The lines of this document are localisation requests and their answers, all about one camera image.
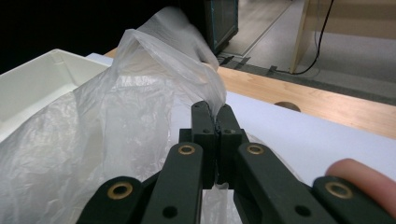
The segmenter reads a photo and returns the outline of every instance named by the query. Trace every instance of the finger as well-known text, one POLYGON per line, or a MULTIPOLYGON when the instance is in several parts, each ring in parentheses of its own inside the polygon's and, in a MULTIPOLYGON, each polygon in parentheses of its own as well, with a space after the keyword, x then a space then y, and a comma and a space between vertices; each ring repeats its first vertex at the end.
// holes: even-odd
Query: finger
POLYGON ((387 176, 352 159, 334 163, 326 175, 338 176, 351 182, 396 218, 396 182, 387 176))

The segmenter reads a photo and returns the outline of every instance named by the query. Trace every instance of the white tray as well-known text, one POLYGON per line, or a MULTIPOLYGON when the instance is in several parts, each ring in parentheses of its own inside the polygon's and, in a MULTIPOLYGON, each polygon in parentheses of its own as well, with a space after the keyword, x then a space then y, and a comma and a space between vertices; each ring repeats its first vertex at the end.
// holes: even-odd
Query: white tray
POLYGON ((0 76, 0 142, 44 106, 108 68, 54 49, 0 76))

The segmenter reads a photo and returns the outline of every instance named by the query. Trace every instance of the crumpled plastic bag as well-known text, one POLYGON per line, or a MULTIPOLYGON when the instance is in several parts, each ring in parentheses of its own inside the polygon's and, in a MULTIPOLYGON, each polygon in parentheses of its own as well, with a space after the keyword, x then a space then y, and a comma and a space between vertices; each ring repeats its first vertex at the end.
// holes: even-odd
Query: crumpled plastic bag
MULTIPOLYGON (((0 222, 75 223, 108 179, 161 170, 190 106, 205 100, 217 114, 224 104, 218 66, 178 9, 126 31, 111 67, 0 143, 0 222)), ((226 194, 205 193, 203 223, 226 222, 226 194)))

